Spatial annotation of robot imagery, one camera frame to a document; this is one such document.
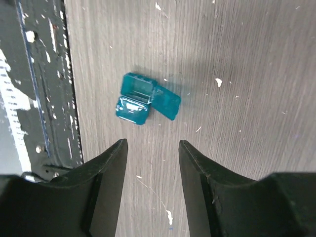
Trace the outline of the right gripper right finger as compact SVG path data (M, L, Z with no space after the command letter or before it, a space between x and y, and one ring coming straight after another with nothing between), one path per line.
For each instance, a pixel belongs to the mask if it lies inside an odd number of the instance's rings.
M277 172L258 181L179 143L189 233L193 237L313 237L316 175Z

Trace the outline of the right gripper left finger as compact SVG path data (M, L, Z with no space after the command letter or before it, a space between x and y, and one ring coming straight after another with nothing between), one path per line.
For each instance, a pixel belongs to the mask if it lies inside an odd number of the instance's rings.
M120 139L99 156L51 181L0 178L3 237L113 237L128 154Z

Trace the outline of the teal pill box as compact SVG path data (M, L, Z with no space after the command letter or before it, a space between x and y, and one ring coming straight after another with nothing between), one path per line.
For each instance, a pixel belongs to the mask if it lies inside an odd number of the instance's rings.
M122 77L116 116L136 125L145 124L150 109L154 108L169 120L175 120L181 97L158 84L155 79L136 73Z

